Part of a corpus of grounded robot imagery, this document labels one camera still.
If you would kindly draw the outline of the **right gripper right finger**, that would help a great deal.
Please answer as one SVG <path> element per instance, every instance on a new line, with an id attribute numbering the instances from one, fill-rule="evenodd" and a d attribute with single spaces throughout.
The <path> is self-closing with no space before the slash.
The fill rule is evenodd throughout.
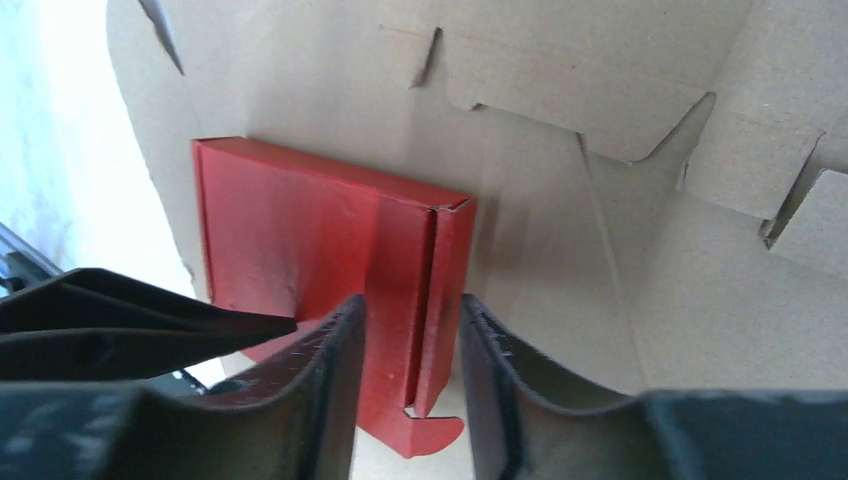
<path id="1" fill-rule="evenodd" d="M 478 479 L 843 479 L 843 390 L 649 390 L 596 384 L 462 298 Z"/>

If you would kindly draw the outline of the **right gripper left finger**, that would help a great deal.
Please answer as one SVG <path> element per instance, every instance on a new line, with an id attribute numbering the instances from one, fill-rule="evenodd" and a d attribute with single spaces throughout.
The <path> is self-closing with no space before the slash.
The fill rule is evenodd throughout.
<path id="1" fill-rule="evenodd" d="M 153 378 L 4 381 L 5 479 L 345 479 L 365 304 L 353 296 L 282 351 L 204 394 Z"/>

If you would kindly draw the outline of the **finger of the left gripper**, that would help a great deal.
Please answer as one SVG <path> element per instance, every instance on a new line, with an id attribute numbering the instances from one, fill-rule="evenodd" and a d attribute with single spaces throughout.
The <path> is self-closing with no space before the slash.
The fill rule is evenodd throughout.
<path id="1" fill-rule="evenodd" d="M 157 377 L 283 337 L 289 317 L 219 308 L 101 269 L 75 269 L 1 300 L 4 381 Z"/>

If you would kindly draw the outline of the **red paper box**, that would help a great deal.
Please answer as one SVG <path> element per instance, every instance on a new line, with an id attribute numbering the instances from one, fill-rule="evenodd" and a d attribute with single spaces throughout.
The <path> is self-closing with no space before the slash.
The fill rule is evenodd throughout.
<path id="1" fill-rule="evenodd" d="M 312 324 L 367 308 L 357 423 L 404 458 L 462 433 L 432 415 L 448 383 L 477 203 L 461 191 L 244 137 L 196 139 L 207 292 Z"/>

